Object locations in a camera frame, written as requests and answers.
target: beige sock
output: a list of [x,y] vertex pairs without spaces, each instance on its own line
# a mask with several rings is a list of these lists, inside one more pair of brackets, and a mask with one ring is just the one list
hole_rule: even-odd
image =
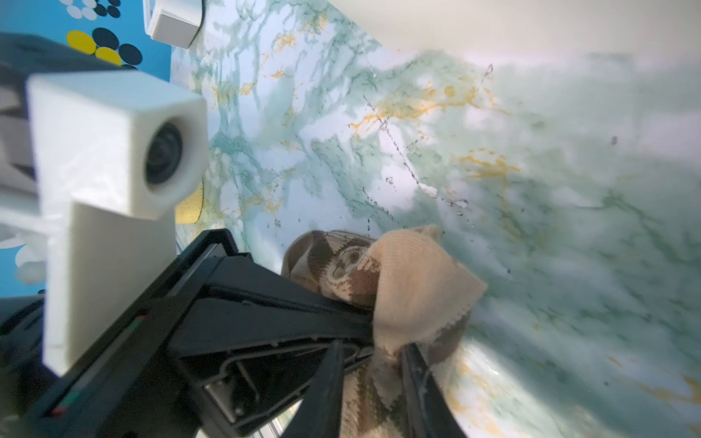
[[486,289],[440,247],[441,235],[435,225],[391,231],[377,241],[311,231],[285,255],[283,276],[329,298],[374,309],[375,353],[344,385],[344,438],[407,436],[401,347],[417,343],[432,369],[444,365]]

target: camera lens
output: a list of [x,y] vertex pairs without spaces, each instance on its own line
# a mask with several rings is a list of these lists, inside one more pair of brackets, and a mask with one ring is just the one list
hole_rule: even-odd
[[173,176],[182,158],[182,137],[172,123],[166,123],[151,141],[146,156],[146,181],[161,184]]

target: black dot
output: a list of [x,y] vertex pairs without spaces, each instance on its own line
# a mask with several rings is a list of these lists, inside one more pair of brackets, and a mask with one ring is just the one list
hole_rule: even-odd
[[119,47],[119,39],[117,35],[113,34],[112,31],[105,29],[104,27],[98,27],[93,30],[93,40],[97,47],[109,47],[112,50],[117,50]]
[[122,15],[122,14],[119,12],[119,9],[115,8],[114,6],[107,6],[107,13],[108,13],[111,17],[115,17],[115,18],[119,18],[119,16]]
[[144,60],[139,49],[131,44],[122,44],[119,46],[119,57],[121,57],[124,62],[131,65],[139,65],[141,61]]
[[106,17],[107,16],[107,8],[105,8],[103,5],[98,4],[95,9],[95,13],[98,14],[100,17]]

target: polka dot pattern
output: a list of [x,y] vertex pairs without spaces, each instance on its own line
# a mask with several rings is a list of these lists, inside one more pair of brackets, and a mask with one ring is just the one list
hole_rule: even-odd
[[66,42],[68,43],[68,46],[79,50],[86,55],[92,55],[97,49],[97,45],[93,39],[90,38],[90,35],[79,30],[71,30],[68,32],[68,35],[66,35]]
[[92,36],[79,30],[71,30],[66,34],[66,42],[75,50],[94,55],[97,59],[125,70],[138,70],[135,66],[144,60],[138,48],[132,44],[120,44],[117,35],[104,27],[95,28]]
[[95,51],[95,57],[114,65],[122,65],[122,59],[119,57],[119,54],[109,47],[99,47]]
[[107,47],[112,50],[117,50],[119,47],[117,35],[104,27],[98,27],[93,30],[93,40],[95,40],[95,44],[97,44],[98,47]]
[[141,52],[131,44],[122,44],[119,46],[119,56],[124,62],[131,65],[139,65],[144,58]]
[[122,15],[119,12],[119,9],[117,9],[114,6],[107,6],[107,13],[109,14],[110,17],[114,17],[114,18],[119,18]]
[[86,6],[83,8],[83,17],[90,21],[95,21],[97,19],[97,13],[93,9]]
[[83,17],[83,13],[81,12],[80,9],[78,9],[78,6],[69,5],[66,8],[66,11],[68,11],[68,15],[72,16],[76,20],[80,20]]

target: white dot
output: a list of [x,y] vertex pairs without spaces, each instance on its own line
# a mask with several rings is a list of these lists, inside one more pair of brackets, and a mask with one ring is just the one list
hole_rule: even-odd
[[77,6],[70,5],[66,8],[66,11],[76,20],[80,20],[83,17],[83,13]]
[[83,8],[83,17],[87,18],[90,21],[93,21],[97,19],[97,13],[92,9],[85,7]]

